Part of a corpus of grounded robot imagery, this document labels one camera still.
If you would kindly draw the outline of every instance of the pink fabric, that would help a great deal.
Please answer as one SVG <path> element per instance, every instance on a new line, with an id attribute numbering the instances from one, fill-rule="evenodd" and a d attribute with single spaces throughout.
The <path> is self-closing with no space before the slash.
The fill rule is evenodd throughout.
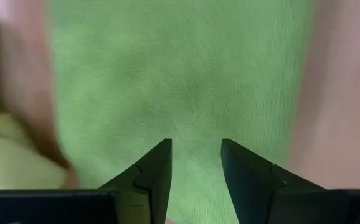
<path id="1" fill-rule="evenodd" d="M 318 0 L 289 168 L 360 188 L 360 1 Z"/>
<path id="2" fill-rule="evenodd" d="M 45 1 L 0 0 L 0 106 L 19 118 L 40 152 L 60 165 Z"/>

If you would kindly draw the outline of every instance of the black plastic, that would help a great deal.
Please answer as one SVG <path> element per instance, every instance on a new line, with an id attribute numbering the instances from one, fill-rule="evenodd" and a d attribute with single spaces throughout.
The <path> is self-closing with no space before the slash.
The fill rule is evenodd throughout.
<path id="1" fill-rule="evenodd" d="M 164 224 L 171 139 L 95 190 L 0 190 L 0 223 Z"/>
<path id="2" fill-rule="evenodd" d="M 360 190 L 326 190 L 222 140 L 225 181 L 241 224 L 360 224 Z"/>

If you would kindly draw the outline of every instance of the green fabric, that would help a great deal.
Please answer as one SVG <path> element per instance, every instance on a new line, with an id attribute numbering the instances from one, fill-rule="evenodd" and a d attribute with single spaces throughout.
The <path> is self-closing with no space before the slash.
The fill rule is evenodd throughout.
<path id="1" fill-rule="evenodd" d="M 58 129 L 84 187 L 173 138 L 168 218 L 236 223 L 232 138 L 285 163 L 313 0 L 53 0 Z"/>

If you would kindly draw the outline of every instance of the green cloth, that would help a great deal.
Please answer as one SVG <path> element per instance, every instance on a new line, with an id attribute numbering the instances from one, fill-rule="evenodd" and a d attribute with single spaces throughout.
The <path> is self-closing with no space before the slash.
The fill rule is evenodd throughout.
<path id="1" fill-rule="evenodd" d="M 220 141 L 285 163 L 313 8 L 313 0 L 51 1 L 58 129 L 83 186 L 173 138 L 168 218 L 236 223 Z"/>

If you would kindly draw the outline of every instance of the light green object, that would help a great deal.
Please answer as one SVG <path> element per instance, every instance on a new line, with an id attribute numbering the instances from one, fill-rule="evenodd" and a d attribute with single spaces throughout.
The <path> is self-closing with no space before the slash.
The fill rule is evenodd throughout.
<path id="1" fill-rule="evenodd" d="M 66 170 L 37 153 L 23 127 L 0 112 L 0 190 L 54 189 L 66 178 Z"/>
<path id="2" fill-rule="evenodd" d="M 173 138 L 168 218 L 237 223 L 231 138 L 285 163 L 313 0 L 53 0 L 58 129 L 84 187 Z"/>

